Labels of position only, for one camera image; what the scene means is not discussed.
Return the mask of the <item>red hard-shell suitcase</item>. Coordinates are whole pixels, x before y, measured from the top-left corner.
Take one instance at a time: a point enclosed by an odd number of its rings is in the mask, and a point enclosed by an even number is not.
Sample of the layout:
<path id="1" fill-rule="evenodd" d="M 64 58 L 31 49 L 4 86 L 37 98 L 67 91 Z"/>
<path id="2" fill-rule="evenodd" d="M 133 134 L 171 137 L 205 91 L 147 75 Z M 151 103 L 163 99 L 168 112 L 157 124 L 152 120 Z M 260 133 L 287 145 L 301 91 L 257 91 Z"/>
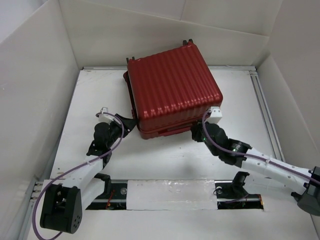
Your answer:
<path id="1" fill-rule="evenodd" d="M 192 39 L 141 58 L 127 58 L 123 78 L 144 140 L 189 131 L 223 94 Z"/>

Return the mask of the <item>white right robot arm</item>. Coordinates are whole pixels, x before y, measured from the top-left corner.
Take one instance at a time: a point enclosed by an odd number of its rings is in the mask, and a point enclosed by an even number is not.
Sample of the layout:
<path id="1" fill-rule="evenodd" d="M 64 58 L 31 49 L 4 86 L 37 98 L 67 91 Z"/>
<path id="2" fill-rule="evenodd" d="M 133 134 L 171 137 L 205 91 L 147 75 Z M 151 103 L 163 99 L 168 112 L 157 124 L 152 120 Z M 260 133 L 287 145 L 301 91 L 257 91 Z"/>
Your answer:
<path id="1" fill-rule="evenodd" d="M 195 142 L 204 143 L 210 153 L 230 166 L 241 170 L 229 185 L 231 202 L 248 195 L 270 195 L 295 202 L 308 214 L 320 214 L 320 168 L 297 167 L 267 156 L 249 144 L 227 137 L 214 123 L 191 127 Z"/>

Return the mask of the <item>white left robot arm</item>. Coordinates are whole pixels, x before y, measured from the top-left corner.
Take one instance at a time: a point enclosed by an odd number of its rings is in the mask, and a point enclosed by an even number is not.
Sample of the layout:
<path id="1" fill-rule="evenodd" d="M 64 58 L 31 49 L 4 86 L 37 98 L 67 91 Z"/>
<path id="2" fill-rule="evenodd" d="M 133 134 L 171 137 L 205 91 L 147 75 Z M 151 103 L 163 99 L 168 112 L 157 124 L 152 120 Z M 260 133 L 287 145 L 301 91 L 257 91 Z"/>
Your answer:
<path id="1" fill-rule="evenodd" d="M 116 192 L 111 177 L 102 170 L 113 151 L 135 128 L 137 121 L 119 114 L 102 111 L 96 114 L 99 123 L 94 127 L 84 163 L 58 176 L 44 187 L 40 227 L 58 233 L 75 233 L 82 221 L 83 211 L 95 199 L 111 199 Z"/>

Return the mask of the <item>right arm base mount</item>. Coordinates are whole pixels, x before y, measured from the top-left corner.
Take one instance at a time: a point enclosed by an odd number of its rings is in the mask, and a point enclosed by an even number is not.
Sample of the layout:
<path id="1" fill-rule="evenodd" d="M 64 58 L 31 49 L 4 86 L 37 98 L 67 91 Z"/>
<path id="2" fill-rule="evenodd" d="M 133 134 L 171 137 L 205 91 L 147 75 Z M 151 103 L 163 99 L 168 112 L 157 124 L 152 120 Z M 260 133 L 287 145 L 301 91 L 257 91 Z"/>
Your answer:
<path id="1" fill-rule="evenodd" d="M 216 196 L 218 210 L 263 210 L 260 194 L 249 194 L 245 191 L 236 193 L 232 182 L 216 181 L 213 194 Z"/>

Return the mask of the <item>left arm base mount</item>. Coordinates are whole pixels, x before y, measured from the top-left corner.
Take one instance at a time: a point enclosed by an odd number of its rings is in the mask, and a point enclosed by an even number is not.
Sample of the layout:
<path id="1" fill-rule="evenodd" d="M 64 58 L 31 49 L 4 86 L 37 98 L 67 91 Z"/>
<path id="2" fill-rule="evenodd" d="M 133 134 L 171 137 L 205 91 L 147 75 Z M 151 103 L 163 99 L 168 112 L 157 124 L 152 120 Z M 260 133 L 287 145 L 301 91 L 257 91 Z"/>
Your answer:
<path id="1" fill-rule="evenodd" d="M 86 210 L 126 210 L 127 209 L 127 182 L 112 182 L 108 194 L 98 196 Z"/>

